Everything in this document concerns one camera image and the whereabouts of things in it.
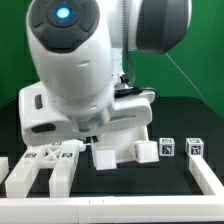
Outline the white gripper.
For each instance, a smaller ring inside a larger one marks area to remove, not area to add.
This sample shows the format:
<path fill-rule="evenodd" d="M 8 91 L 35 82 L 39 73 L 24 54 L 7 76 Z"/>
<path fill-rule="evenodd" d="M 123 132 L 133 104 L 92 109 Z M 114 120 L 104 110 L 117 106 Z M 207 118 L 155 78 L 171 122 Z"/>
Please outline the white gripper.
<path fill-rule="evenodd" d="M 28 146 L 86 138 L 109 133 L 131 132 L 152 122 L 152 89 L 129 88 L 115 91 L 115 101 L 104 111 L 85 117 L 68 117 L 57 111 L 41 82 L 19 93 L 19 116 L 23 141 Z"/>

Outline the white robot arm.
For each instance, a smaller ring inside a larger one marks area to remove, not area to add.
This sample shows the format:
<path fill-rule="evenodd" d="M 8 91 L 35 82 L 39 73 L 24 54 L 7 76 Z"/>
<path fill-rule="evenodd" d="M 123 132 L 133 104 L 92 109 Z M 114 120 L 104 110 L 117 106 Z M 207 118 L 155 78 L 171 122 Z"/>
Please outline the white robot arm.
<path fill-rule="evenodd" d="M 153 92 L 115 90 L 117 50 L 164 54 L 186 35 L 191 0 L 32 0 L 26 15 L 37 83 L 19 93 L 26 144 L 148 125 Z"/>

